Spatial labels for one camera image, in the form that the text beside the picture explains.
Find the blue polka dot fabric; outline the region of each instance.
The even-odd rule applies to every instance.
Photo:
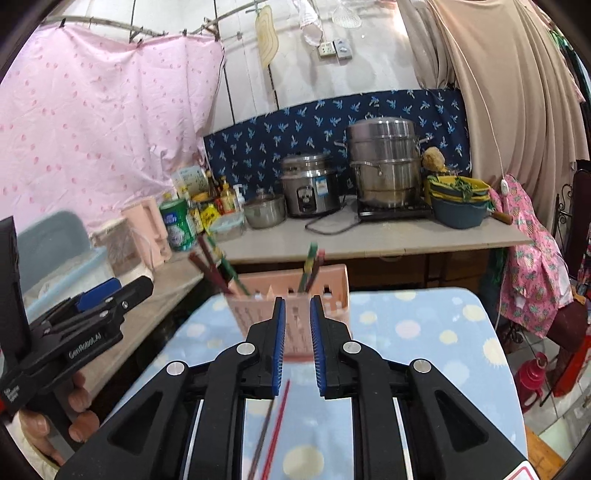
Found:
[[[478,298],[461,288],[352,293],[353,337],[383,358],[409,364],[432,362],[488,419],[527,456],[517,393],[492,325]],[[209,362],[243,337],[223,296],[209,299],[126,393],[115,411],[168,362]],[[319,396],[313,362],[286,363],[280,396],[258,464],[260,478],[285,386],[285,415],[271,467],[272,479],[353,480],[350,400]],[[243,478],[250,469],[269,402],[248,400],[243,442]]]

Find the navy blue floral fabric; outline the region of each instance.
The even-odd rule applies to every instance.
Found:
[[[205,138],[215,175],[245,186],[281,191],[281,160],[294,153],[326,153],[335,160],[341,193],[354,192],[345,128],[364,118],[401,116],[416,123],[421,137],[436,146],[446,165],[470,176],[466,111],[460,90],[389,90],[318,100],[257,116]]]

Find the box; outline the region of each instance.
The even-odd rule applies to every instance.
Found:
[[[349,327],[349,280],[345,265],[320,267],[309,293],[296,293],[302,270],[250,273],[240,275],[252,296],[244,295],[235,282],[230,289],[235,295],[226,295],[242,334],[246,337],[254,323],[273,316],[276,297],[285,300],[285,349],[286,361],[310,361],[314,358],[310,330],[310,300],[321,295],[324,315],[343,322]]]

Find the stainless steel steamer pot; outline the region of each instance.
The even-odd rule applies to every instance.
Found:
[[[418,200],[421,155],[413,121],[361,120],[347,127],[347,147],[361,202],[396,208]]]

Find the finger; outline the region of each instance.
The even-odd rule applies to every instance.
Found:
[[[23,431],[33,438],[43,438],[49,434],[49,422],[40,413],[21,410],[19,413]]]
[[[74,375],[72,375],[72,381],[74,382],[75,387],[82,388],[86,383],[86,377],[81,371],[78,370]]]
[[[46,435],[49,433],[47,419],[41,414],[28,410],[21,410],[19,412],[19,418],[21,420],[22,431],[25,437],[29,439],[29,442],[42,454],[53,458],[58,465],[63,465],[65,463],[63,457],[46,438]]]
[[[68,403],[74,411],[82,413],[90,407],[90,394],[84,388],[75,388],[68,395]]]
[[[99,429],[99,418],[92,411],[85,411],[78,415],[76,421],[70,425],[70,437],[75,442],[85,442]]]

